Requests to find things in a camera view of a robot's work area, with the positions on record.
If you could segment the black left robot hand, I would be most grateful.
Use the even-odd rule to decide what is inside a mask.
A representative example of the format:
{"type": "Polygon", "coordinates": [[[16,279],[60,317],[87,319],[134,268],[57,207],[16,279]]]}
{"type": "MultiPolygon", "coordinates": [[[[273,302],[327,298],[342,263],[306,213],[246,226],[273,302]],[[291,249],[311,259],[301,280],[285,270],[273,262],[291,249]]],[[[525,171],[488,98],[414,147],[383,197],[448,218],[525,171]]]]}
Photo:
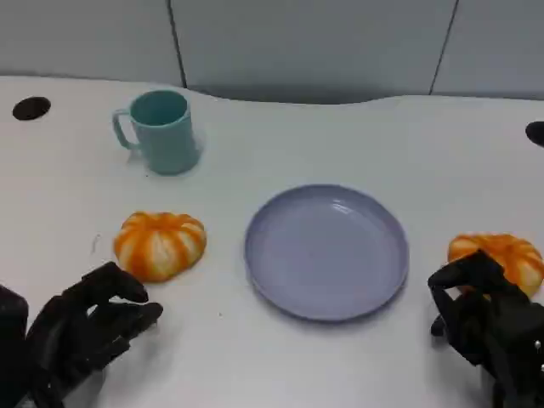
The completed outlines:
{"type": "Polygon", "coordinates": [[[108,262],[52,297],[25,335],[25,398],[62,407],[93,374],[126,353],[162,316],[144,285],[108,262]]]}

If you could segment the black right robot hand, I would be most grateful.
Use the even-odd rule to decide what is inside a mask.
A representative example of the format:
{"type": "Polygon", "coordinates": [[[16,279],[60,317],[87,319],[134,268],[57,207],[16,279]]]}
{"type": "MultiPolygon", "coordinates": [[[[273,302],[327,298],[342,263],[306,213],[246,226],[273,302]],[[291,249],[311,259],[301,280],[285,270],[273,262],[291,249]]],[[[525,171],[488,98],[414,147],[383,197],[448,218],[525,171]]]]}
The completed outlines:
{"type": "Polygon", "coordinates": [[[543,405],[543,307],[478,250],[428,278],[439,311],[430,327],[493,378],[494,407],[543,405]]]}

